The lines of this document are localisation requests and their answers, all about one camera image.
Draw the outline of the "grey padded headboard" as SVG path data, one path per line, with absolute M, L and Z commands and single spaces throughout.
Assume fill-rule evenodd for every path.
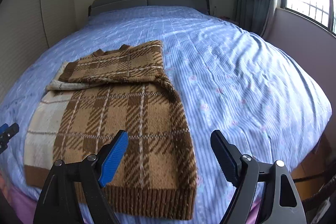
M 142 6 L 183 6 L 193 8 L 203 14 L 210 14 L 209 0 L 94 0 L 88 7 L 88 15 Z

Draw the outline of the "brown plaid knit sweater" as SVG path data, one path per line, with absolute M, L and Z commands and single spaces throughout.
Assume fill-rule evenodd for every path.
M 124 45 L 64 62 L 30 121 L 24 147 L 29 186 L 41 188 L 56 160 L 78 162 L 128 134 L 104 188 L 119 213 L 190 220 L 197 165 L 183 104 L 163 67 L 163 43 Z

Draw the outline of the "beige louvered wardrobe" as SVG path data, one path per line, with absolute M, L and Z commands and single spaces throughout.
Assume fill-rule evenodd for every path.
M 43 52 L 75 30 L 74 0 L 1 0 L 1 97 Z

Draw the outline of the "blue floral striped bedsheet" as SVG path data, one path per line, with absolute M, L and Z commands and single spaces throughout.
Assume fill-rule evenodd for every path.
M 24 147 L 30 121 L 46 88 L 64 62 L 98 50 L 159 40 L 163 67 L 178 93 L 197 165 L 197 191 L 190 220 L 119 213 L 121 223 L 218 223 L 235 188 L 212 151 L 210 136 L 228 142 L 255 160 L 282 160 L 295 169 L 315 147 L 330 117 L 327 96 L 282 50 L 260 36 L 189 7 L 142 6 L 93 16 L 78 32 L 41 57 L 5 97 L 1 122 L 19 132 L 1 155 L 1 171 L 34 200 L 41 188 L 26 183 Z

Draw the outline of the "purple satin bed skirt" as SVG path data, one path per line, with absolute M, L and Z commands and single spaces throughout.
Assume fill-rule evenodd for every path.
M 49 175 L 35 201 L 1 174 L 1 223 L 86 223 L 74 191 L 67 194 L 64 180 Z

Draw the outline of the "dark wicker chair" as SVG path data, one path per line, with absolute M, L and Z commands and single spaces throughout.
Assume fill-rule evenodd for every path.
M 302 200 L 304 211 L 307 213 L 319 209 L 311 223 L 335 223 L 335 171 L 323 171 L 319 174 L 303 178 L 295 178 L 294 182 L 304 182 L 316 178 L 329 178 L 329 181 L 311 197 Z

